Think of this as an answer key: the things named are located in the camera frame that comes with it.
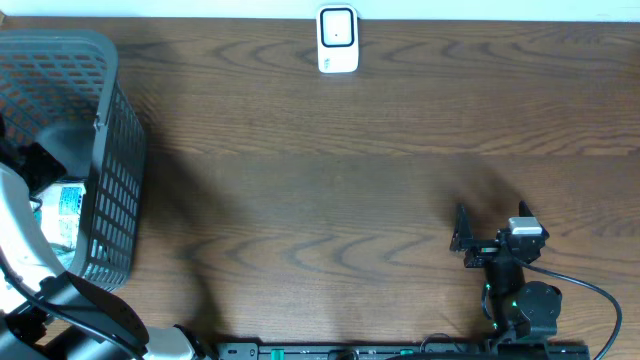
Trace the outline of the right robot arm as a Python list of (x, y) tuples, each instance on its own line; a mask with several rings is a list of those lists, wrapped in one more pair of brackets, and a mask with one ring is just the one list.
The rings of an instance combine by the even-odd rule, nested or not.
[(465, 208), (456, 208), (450, 250), (465, 254), (465, 267), (484, 270), (481, 304), (494, 323), (494, 346), (543, 342), (557, 333), (562, 293), (547, 283), (526, 281), (523, 271), (541, 256), (548, 238), (525, 202), (519, 203), (518, 216), (509, 218), (506, 227), (486, 240), (474, 236)]

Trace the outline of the grey plastic basket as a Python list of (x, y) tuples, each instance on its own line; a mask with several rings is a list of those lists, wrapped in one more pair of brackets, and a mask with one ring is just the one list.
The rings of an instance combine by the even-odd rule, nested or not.
[(84, 184), (70, 270), (107, 291), (130, 277), (147, 148), (117, 77), (117, 50), (97, 32), (1, 34), (1, 134), (40, 143)]

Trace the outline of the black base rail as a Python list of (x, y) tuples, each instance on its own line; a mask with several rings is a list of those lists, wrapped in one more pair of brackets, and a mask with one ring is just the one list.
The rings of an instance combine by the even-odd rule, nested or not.
[(583, 345), (500, 345), (491, 351), (476, 344), (452, 342), (429, 342), (425, 345), (227, 342), (216, 344), (215, 349), (220, 360), (585, 360), (590, 357), (589, 350)]

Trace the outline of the white barcode scanner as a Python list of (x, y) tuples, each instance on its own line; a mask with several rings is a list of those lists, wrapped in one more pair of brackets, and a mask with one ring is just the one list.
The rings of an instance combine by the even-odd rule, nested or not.
[(316, 14), (316, 34), (317, 64), (321, 73), (351, 73), (358, 68), (358, 14), (352, 6), (320, 7)]

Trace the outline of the white blue snack bag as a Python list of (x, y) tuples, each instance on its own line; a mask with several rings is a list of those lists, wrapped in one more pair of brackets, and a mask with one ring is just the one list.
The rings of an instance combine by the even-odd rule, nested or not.
[(57, 256), (76, 250), (85, 193), (82, 183), (58, 182), (30, 199), (36, 222)]

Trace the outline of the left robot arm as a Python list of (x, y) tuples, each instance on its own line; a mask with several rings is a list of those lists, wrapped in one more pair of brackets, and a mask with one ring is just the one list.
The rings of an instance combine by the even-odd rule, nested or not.
[(121, 298), (69, 272), (36, 221), (36, 196), (92, 164), (93, 125), (57, 123), (29, 145), (1, 141), (1, 271), (20, 303), (1, 314), (9, 359), (216, 359), (188, 329), (146, 327)]

